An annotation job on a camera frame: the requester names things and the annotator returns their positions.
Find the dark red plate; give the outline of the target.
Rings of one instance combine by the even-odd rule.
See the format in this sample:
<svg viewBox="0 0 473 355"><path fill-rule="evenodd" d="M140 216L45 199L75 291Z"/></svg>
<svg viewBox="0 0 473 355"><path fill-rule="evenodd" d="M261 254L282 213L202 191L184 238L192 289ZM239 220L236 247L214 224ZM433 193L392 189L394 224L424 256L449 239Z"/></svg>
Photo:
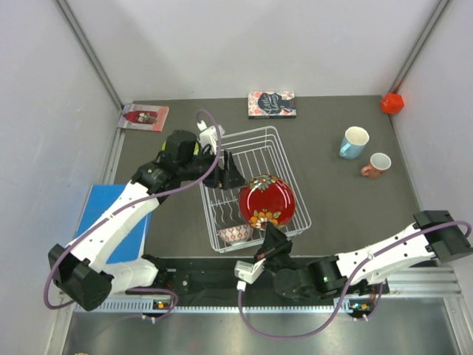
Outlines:
<svg viewBox="0 0 473 355"><path fill-rule="evenodd" d="M239 211L253 229L264 231L268 223L278 229L293 219L296 198L290 185L276 175L250 179L239 192Z"/></svg>

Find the lime green plate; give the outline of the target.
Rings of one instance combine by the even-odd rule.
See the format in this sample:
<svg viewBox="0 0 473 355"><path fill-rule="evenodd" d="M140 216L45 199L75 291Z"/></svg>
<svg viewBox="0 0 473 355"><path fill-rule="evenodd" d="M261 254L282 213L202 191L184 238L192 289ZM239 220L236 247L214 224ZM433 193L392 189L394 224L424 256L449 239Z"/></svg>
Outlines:
<svg viewBox="0 0 473 355"><path fill-rule="evenodd" d="M166 148L166 142L164 142L164 143L162 144L161 150L164 151L165 148ZM194 155L198 155L199 152L200 152L200 149L201 149L201 145L200 145L200 142L198 141L198 142L195 143L193 154L194 154Z"/></svg>

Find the light blue mug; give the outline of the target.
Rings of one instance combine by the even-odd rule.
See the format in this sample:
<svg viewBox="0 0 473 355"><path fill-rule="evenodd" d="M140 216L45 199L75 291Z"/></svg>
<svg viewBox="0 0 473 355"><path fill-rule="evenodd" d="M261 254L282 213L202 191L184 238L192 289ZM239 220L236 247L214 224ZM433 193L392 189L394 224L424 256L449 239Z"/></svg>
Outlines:
<svg viewBox="0 0 473 355"><path fill-rule="evenodd" d="M344 133L339 156L348 160L356 159L363 152L369 140L370 135L364 128L359 126L349 127Z"/></svg>

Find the salmon pink mug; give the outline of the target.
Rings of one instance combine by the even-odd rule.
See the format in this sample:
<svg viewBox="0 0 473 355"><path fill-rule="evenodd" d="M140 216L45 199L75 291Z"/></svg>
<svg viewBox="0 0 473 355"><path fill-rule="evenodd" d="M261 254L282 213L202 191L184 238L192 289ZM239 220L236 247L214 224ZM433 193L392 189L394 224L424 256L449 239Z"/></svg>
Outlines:
<svg viewBox="0 0 473 355"><path fill-rule="evenodd" d="M376 152L370 157L370 162L361 169L361 175L376 179L382 176L392 165L391 158L382 152Z"/></svg>

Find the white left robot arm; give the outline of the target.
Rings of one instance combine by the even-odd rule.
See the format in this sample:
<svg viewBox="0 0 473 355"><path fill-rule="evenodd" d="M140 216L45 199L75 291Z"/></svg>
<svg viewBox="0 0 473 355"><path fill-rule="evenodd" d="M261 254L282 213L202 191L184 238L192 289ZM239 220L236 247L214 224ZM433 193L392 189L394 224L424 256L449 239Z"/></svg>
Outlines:
<svg viewBox="0 0 473 355"><path fill-rule="evenodd" d="M80 237L67 246L53 246L48 253L54 284L82 309L92 311L112 294L135 288L160 293L167 275L160 261L149 255L136 260L108 264L107 261L130 231L161 206L169 195L192 184L213 189L235 189L245 185L232 154L221 148L225 131L221 126L201 127L195 135L175 130L157 157L143 164L115 202Z"/></svg>

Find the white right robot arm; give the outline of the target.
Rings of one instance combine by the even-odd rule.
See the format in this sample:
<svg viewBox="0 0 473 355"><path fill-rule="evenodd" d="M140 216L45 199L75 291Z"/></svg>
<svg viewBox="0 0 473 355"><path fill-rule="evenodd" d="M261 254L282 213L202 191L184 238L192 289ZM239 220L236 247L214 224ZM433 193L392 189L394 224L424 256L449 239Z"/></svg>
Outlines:
<svg viewBox="0 0 473 355"><path fill-rule="evenodd" d="M370 285L427 260L443 263L472 254L472 226L456 221L447 210L414 214L413 223L381 242L355 251L317 257L308 263L290 256L292 242L274 225L265 231L254 256L250 282L263 273L273 278L275 292L292 300L327 299L342 294L366 294Z"/></svg>

